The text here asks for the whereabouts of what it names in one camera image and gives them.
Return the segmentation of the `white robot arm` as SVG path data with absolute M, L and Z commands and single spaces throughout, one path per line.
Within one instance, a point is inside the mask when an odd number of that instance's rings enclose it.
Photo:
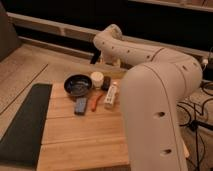
M 115 24 L 93 43 L 105 61 L 131 66 L 120 83 L 131 171 L 188 171 L 177 103 L 199 88 L 199 62 L 166 47 L 124 41 Z

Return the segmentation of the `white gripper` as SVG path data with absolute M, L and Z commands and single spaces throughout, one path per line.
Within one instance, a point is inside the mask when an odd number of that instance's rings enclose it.
M 121 65 L 121 61 L 117 57 L 110 55 L 104 51 L 102 51 L 100 54 L 100 62 L 102 64 L 108 64 L 116 67 L 119 67 Z

